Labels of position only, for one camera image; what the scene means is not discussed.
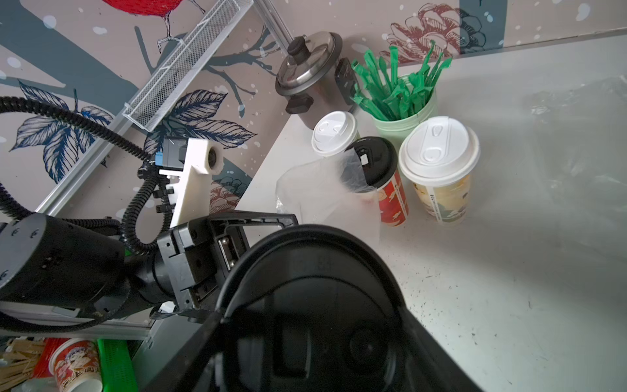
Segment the white paper cup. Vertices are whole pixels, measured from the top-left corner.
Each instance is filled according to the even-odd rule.
[[[48,370],[59,392],[101,392],[98,349],[92,341],[70,339],[50,357]]]
[[[330,157],[346,150],[359,139],[357,120],[348,112],[331,112],[313,128],[312,148],[321,157]]]
[[[470,172],[479,155],[479,139],[471,128],[449,117],[433,117],[407,136],[399,167],[427,212],[441,225],[454,225],[466,216]]]

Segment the white cup lid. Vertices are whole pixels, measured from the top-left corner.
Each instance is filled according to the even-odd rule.
[[[450,117],[432,117],[407,136],[399,151],[399,165],[417,184],[443,186],[466,176],[479,153],[474,131]]]
[[[342,152],[352,143],[357,133],[357,121],[348,112],[331,112],[322,117],[313,128],[313,150],[323,157]]]

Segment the red paper cup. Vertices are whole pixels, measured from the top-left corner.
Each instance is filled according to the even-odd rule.
[[[407,220],[409,208],[397,169],[398,155],[392,143],[382,137],[363,137],[347,150],[355,149],[366,182],[377,188],[381,222],[399,226]]]
[[[91,341],[70,339],[63,343],[48,364],[59,392],[101,392],[100,359]]]
[[[41,353],[40,360],[37,362],[37,365],[35,365],[35,369],[33,370],[33,378],[50,378],[55,376],[48,371],[50,359],[52,359],[52,354],[55,353],[56,349],[61,347],[61,345],[68,340],[69,339],[65,337],[46,338],[46,347],[44,347],[43,352]]]
[[[381,221],[389,226],[403,224],[407,219],[409,209],[398,170],[394,172],[394,175],[384,186],[378,188],[378,192]]]

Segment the plastic bag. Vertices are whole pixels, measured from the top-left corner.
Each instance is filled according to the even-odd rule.
[[[11,392],[58,392],[54,377],[33,378],[14,387]]]
[[[627,78],[531,97],[536,162],[557,207],[558,235],[627,255]]]
[[[300,224],[344,230],[377,249],[381,213],[377,190],[366,183],[355,150],[287,171],[277,181],[277,212]]]

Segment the painted bird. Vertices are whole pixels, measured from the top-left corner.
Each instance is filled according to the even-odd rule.
[[[161,46],[168,41],[180,41],[179,38],[170,35],[170,13],[176,9],[182,0],[103,0],[111,7],[129,14],[160,16],[166,22],[167,36],[157,40],[159,53]],[[204,9],[196,2],[189,0],[204,14]]]

